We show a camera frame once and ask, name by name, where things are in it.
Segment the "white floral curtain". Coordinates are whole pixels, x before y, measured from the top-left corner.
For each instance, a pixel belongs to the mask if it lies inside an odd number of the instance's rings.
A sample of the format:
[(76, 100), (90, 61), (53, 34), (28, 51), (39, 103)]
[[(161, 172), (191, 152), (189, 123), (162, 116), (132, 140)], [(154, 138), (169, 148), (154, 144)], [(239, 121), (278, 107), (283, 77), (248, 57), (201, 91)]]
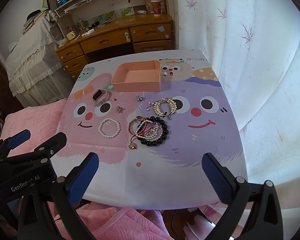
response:
[(234, 113), (248, 178), (300, 207), (300, 12), (291, 0), (166, 0), (178, 49), (199, 49)]

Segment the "pink strap smart watch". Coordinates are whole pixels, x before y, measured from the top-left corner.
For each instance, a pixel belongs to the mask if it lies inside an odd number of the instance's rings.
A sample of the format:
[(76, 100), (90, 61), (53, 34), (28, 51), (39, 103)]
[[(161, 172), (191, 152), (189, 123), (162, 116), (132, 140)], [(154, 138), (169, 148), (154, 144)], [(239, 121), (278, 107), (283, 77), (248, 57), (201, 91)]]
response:
[(92, 96), (93, 103), (96, 107), (101, 106), (110, 99), (111, 93), (105, 89), (98, 89)]

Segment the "pink fluffy blanket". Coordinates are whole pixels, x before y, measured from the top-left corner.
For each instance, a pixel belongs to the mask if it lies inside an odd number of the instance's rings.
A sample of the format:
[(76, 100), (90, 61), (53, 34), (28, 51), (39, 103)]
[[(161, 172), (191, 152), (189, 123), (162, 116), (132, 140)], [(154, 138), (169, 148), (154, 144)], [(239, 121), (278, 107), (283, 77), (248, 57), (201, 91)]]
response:
[[(55, 135), (66, 102), (62, 99), (9, 114), (3, 126), (2, 140), (25, 129), (31, 132), (30, 139), (12, 150), (10, 155), (31, 152)], [(77, 213), (96, 239), (171, 239), (158, 210), (139, 212), (132, 207), (91, 202), (78, 208)]]

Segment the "cartoon printed table cloth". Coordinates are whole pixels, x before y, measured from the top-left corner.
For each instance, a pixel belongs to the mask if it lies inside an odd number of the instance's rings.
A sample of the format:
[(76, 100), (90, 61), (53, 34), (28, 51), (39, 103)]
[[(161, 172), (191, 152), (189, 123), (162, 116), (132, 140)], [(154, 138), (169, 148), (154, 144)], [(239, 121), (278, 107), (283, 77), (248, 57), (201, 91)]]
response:
[[(111, 80), (119, 65), (151, 60), (161, 64), (160, 92), (115, 91)], [(117, 101), (96, 107), (92, 96), (98, 89)], [(102, 204), (183, 209), (215, 203), (218, 197), (202, 169), (206, 153), (234, 176), (247, 176), (231, 107), (199, 50), (137, 53), (87, 64), (58, 131), (67, 142), (52, 158), (56, 173), (66, 176), (90, 152), (96, 153), (98, 171), (84, 197)]]

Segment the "grey flower brooch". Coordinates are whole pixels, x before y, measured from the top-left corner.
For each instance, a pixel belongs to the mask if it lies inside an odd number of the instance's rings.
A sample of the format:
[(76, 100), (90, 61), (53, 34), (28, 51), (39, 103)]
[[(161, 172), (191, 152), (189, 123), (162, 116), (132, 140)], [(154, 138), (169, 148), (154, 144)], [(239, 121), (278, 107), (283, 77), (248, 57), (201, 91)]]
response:
[(120, 106), (117, 106), (116, 107), (116, 111), (117, 111), (117, 113), (122, 113), (123, 112), (123, 108), (120, 107)]

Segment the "wooden desk with drawers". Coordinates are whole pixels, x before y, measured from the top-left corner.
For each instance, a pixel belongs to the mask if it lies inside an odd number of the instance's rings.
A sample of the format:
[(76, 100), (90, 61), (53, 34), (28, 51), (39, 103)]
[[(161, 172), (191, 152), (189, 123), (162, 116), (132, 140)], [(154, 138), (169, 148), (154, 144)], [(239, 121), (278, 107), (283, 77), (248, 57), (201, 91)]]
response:
[(175, 48), (173, 20), (169, 15), (126, 16), (84, 37), (68, 41), (56, 55), (73, 80), (89, 63), (117, 56)]

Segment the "teal flower earring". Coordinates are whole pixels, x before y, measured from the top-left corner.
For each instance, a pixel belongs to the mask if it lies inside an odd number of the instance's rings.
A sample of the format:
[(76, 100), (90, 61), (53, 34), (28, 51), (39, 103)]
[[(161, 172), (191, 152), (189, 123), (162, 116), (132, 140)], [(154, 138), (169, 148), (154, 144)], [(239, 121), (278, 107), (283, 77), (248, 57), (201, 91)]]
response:
[(137, 99), (138, 101), (143, 101), (143, 96), (137, 95), (137, 96), (136, 96), (136, 99)]

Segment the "white lace covered furniture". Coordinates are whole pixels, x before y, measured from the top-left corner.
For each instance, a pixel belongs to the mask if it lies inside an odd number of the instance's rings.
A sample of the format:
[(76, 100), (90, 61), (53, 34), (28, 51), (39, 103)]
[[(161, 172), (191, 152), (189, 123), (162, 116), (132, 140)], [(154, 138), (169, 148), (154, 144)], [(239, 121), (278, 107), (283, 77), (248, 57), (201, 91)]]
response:
[(56, 54), (63, 41), (58, 25), (43, 17), (21, 36), (5, 60), (10, 90), (23, 107), (69, 96), (74, 81)]

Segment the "peach plastic tray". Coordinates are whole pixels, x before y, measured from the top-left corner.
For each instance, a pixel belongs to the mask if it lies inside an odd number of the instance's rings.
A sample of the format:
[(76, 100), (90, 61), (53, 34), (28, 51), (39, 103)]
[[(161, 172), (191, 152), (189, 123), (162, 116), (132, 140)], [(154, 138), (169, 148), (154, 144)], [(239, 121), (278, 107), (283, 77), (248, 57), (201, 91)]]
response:
[(123, 63), (111, 84), (117, 92), (160, 92), (161, 64), (158, 60)]

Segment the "yellow cheese shaped mug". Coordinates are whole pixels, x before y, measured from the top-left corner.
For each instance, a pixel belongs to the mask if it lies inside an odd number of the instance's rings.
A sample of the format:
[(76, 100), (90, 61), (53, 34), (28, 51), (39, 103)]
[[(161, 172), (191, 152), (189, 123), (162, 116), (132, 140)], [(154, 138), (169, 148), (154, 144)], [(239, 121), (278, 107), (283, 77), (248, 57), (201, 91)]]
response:
[(71, 32), (67, 33), (66, 37), (69, 41), (75, 39), (76, 38), (76, 31), (71, 31)]

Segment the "red patterned cup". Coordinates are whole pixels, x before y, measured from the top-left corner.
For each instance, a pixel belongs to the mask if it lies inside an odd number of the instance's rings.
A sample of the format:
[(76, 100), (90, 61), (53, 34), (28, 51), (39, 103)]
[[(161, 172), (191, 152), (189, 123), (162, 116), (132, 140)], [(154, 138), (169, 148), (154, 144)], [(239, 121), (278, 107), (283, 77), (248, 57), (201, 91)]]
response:
[(160, 16), (161, 12), (161, 0), (151, 0), (154, 16)]

